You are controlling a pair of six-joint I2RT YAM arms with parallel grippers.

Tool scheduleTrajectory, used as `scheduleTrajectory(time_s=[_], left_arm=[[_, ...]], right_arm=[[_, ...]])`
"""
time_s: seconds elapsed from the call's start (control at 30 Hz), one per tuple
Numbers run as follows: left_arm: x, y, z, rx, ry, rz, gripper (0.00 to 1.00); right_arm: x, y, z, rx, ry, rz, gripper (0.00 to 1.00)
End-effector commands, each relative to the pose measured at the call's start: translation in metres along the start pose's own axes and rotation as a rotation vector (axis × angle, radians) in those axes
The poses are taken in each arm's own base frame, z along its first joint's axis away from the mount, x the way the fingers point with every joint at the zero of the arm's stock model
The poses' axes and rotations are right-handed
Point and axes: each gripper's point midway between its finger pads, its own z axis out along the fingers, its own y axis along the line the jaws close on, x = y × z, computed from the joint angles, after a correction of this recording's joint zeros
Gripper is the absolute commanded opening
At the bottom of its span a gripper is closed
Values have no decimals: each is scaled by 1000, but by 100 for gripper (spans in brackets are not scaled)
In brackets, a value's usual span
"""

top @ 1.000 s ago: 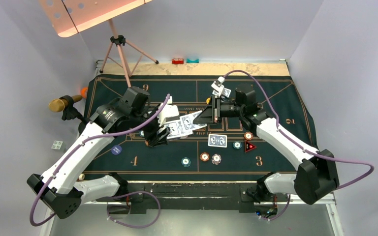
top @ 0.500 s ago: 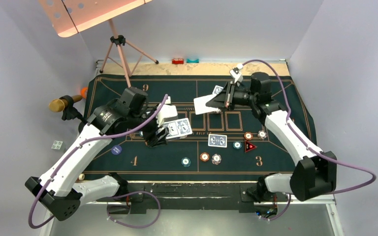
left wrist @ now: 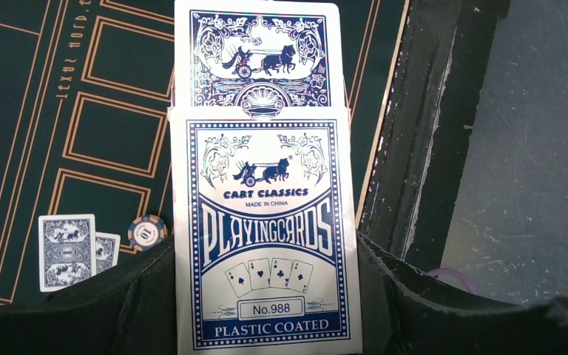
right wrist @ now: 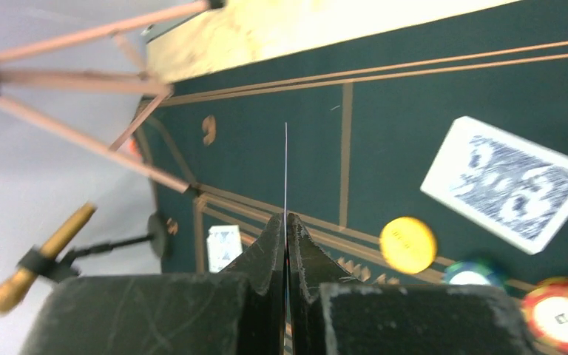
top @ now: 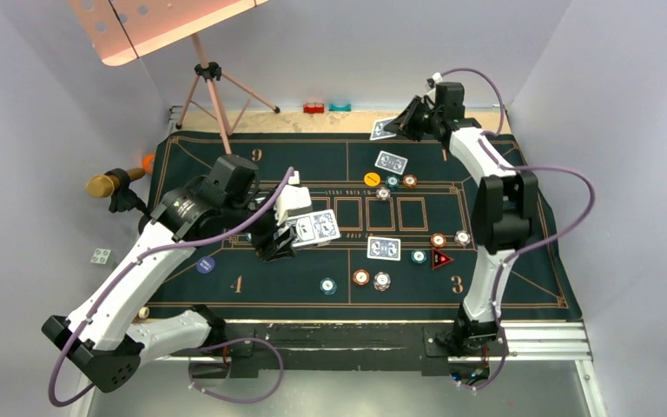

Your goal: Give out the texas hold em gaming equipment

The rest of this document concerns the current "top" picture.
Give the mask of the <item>black red all-in triangle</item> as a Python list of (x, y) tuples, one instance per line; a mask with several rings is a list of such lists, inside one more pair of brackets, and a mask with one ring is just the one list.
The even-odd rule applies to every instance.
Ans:
[(450, 255), (447, 255), (440, 248), (431, 249), (431, 265), (432, 270), (442, 268), (445, 265), (448, 265), (453, 262), (453, 258)]

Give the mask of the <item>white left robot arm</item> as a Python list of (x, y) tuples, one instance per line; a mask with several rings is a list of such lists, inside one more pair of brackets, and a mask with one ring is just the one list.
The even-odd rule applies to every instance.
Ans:
[(48, 382), (50, 403), (63, 405), (56, 384), (65, 362), (89, 380), (90, 388), (110, 393), (156, 359), (181, 351), (212, 355), (231, 346), (227, 323), (203, 304), (148, 324), (136, 316), (198, 248), (249, 233), (262, 260), (293, 255), (294, 231), (285, 224), (292, 206), (283, 196), (299, 189), (298, 172), (288, 168), (280, 183), (259, 197), (258, 167), (224, 155), (208, 174), (166, 193), (99, 289), (70, 314), (52, 315), (43, 324), (43, 334), (60, 351)]

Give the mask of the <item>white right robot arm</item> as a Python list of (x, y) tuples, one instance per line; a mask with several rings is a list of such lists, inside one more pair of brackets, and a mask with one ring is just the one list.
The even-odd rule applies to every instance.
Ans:
[(538, 178), (520, 174), (492, 146), (490, 133), (466, 117), (461, 83), (429, 80), (386, 131), (420, 142), (437, 140), (478, 184), (472, 211), (477, 247), (472, 283), (452, 330), (434, 342), (453, 353), (472, 354), (500, 336), (501, 303), (518, 252), (532, 237), (537, 216)]

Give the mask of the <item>yellow big blind button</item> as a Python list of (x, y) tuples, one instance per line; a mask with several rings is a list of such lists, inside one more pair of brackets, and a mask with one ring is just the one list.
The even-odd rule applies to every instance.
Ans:
[(381, 177), (376, 172), (367, 172), (364, 174), (363, 182), (368, 187), (379, 187), (381, 185)]

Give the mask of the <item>purple small blind button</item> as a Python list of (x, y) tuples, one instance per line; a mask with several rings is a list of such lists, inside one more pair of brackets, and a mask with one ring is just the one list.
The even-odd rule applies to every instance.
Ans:
[(215, 259), (212, 256), (203, 256), (195, 264), (196, 271), (200, 274), (209, 274), (215, 269)]

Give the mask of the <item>blue playing card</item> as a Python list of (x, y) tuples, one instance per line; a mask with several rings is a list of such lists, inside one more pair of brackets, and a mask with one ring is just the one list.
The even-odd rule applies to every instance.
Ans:
[(395, 175), (404, 175), (407, 164), (408, 159), (406, 157), (381, 150), (376, 157), (374, 167)]
[(381, 261), (400, 261), (401, 239), (382, 236), (368, 236), (367, 258)]
[(386, 126), (394, 120), (394, 117), (381, 118), (373, 122), (371, 133), (369, 136), (370, 141), (378, 141), (383, 139), (389, 139), (396, 136), (395, 133), (386, 130)]

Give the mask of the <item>blue white card deck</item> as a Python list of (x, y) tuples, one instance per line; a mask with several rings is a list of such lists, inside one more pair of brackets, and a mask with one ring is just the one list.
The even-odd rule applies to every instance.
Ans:
[(296, 249), (321, 247), (341, 238), (340, 228), (332, 209), (290, 217), (285, 224), (294, 229), (295, 238), (292, 247)]

